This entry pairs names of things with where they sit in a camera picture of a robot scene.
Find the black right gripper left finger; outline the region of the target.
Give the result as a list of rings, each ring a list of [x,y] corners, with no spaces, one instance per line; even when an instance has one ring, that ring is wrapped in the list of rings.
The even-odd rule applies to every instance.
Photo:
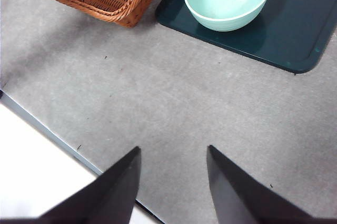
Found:
[[[135,147],[91,184],[41,217],[54,223],[129,223],[140,173],[141,149]]]

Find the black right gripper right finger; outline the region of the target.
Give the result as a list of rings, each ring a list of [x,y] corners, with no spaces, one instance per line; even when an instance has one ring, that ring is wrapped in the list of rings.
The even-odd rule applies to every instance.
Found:
[[[311,218],[308,213],[256,181],[212,145],[207,147],[206,162],[219,223]]]

